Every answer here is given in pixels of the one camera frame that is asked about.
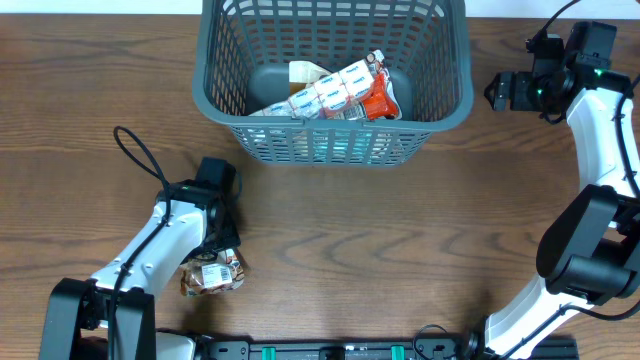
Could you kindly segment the cream pouch with label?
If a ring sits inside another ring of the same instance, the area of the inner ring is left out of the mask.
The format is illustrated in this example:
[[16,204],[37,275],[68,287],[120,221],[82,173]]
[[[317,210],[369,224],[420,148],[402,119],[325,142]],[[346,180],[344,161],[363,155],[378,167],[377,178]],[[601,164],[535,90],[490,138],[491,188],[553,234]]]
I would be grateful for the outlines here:
[[235,248],[190,259],[180,266],[180,270],[180,292],[186,297],[235,290],[244,283],[245,278]]

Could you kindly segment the orange brown cracker package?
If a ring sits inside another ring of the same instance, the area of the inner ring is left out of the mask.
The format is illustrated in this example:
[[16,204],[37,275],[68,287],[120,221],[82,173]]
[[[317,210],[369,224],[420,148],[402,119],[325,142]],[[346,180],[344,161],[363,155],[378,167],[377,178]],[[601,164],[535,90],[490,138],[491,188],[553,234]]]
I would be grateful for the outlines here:
[[387,119],[399,120],[402,118],[401,107],[395,97],[390,73],[384,64],[384,55],[376,49],[368,54],[365,62],[372,71],[374,78],[371,92],[364,98],[354,100],[342,115],[346,120],[369,121]]

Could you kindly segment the cream brown snack pouch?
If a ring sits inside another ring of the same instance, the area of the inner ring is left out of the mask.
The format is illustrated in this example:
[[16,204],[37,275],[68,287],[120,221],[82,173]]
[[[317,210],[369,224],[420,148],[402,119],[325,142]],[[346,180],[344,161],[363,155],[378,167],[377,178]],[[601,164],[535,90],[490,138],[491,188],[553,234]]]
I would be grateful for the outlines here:
[[289,94],[303,90],[331,72],[310,61],[291,61],[288,65]]

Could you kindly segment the white tissue pack bundle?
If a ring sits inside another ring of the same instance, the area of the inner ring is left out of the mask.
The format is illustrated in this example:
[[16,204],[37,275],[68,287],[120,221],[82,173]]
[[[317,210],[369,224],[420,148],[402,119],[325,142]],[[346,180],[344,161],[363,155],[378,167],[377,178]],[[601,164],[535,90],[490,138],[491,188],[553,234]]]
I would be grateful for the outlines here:
[[282,116],[327,119],[341,115],[354,100],[371,92],[374,78],[365,60],[331,72],[309,87],[251,113],[251,116]]

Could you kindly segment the teal small snack packet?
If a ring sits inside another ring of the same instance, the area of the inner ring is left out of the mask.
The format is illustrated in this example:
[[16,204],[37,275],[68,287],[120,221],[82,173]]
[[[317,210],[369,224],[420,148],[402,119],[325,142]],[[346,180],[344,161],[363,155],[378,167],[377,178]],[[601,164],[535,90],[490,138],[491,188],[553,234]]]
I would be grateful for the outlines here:
[[361,164],[364,162],[371,139],[372,134],[366,131],[313,131],[313,162]]

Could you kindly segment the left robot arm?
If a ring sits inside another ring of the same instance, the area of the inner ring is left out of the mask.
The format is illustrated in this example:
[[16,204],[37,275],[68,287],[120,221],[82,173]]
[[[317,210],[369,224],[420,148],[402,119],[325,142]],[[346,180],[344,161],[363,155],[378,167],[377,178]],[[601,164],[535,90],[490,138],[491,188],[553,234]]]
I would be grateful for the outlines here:
[[157,329],[155,304],[175,273],[185,296],[243,283],[235,177],[227,161],[203,159],[194,178],[158,193],[148,222],[108,265],[86,280],[62,279],[49,297],[40,358],[211,358],[210,337]]

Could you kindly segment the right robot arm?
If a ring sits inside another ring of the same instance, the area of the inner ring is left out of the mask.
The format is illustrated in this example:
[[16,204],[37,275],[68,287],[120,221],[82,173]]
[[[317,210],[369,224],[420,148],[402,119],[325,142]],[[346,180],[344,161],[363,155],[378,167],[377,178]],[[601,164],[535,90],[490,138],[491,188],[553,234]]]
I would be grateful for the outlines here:
[[468,336],[462,359],[564,358],[568,348],[550,334],[577,314],[596,312],[639,287],[639,153],[632,112],[637,79],[611,69],[617,29],[577,22],[568,40],[539,30],[526,43],[529,72],[501,72],[485,88],[495,111],[536,112],[566,122],[576,147],[580,192],[546,230],[536,275],[503,309]]

